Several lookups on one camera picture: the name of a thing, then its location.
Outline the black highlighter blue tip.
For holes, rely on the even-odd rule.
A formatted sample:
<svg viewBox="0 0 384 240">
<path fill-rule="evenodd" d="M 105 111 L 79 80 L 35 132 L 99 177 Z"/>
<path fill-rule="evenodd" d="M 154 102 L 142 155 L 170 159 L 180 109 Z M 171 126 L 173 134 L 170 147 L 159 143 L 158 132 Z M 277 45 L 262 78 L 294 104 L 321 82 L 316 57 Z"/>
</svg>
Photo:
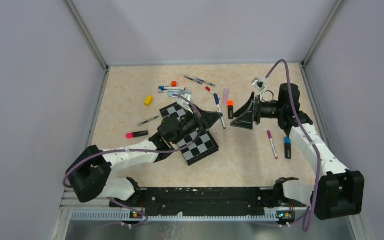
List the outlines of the black highlighter blue tip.
<svg viewBox="0 0 384 240">
<path fill-rule="evenodd" d="M 286 159 L 292 158 L 292 144 L 289 137 L 284 137 L 284 154 Z"/>
</svg>

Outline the white marker magenta end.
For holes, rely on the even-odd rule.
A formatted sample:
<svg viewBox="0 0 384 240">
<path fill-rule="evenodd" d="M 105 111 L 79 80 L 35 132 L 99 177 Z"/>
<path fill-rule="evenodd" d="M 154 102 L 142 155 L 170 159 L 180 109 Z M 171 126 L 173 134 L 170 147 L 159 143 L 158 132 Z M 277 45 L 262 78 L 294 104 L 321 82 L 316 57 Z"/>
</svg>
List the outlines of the white marker magenta end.
<svg viewBox="0 0 384 240">
<path fill-rule="evenodd" d="M 269 142 L 270 142 L 271 149 L 273 151 L 274 158 L 278 159 L 278 154 L 277 154 L 277 150 L 276 150 L 276 147 L 275 147 L 275 144 L 274 144 L 272 133 L 271 133 L 270 130 L 267 130 L 266 132 L 267 132 L 267 136 L 268 136 L 268 139 L 269 139 Z"/>
</svg>

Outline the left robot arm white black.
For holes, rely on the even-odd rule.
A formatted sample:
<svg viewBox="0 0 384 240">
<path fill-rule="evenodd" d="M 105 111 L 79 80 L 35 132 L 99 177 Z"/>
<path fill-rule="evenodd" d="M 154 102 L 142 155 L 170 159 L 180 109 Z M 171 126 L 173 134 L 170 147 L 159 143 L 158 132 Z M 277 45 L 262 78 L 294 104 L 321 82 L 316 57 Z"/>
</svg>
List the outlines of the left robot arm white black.
<svg viewBox="0 0 384 240">
<path fill-rule="evenodd" d="M 180 121 L 170 115 L 161 121 L 156 134 L 138 144 L 112 150 L 101 150 L 91 145 L 66 170 L 63 185 L 73 189 L 81 203 L 98 197 L 116 198 L 134 207 L 141 198 L 138 184 L 129 177 L 113 180 L 111 174 L 167 159 L 171 154 L 182 151 L 181 147 L 174 149 L 173 144 L 178 144 L 196 130 L 207 131 L 222 116 L 220 112 L 197 110 Z"/>
</svg>

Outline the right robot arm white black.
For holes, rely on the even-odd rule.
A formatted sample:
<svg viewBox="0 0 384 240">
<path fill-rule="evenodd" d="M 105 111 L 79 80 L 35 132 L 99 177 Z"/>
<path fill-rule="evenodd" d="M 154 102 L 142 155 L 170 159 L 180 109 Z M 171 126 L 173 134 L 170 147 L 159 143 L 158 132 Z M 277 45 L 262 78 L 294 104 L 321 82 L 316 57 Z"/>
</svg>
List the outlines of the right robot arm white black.
<svg viewBox="0 0 384 240">
<path fill-rule="evenodd" d="M 314 172 L 320 174 L 317 185 L 295 177 L 278 179 L 274 185 L 274 202 L 287 206 L 294 200 L 310 206 L 320 220 L 360 214 L 365 178 L 360 171 L 351 171 L 340 162 L 321 139 L 311 118 L 300 110 L 299 87 L 281 84 L 278 99 L 272 101 L 263 100 L 265 84 L 256 83 L 254 87 L 259 95 L 251 94 L 247 103 L 233 114 L 230 126 L 252 130 L 261 119 L 277 119 L 280 129 L 296 144 Z"/>
</svg>

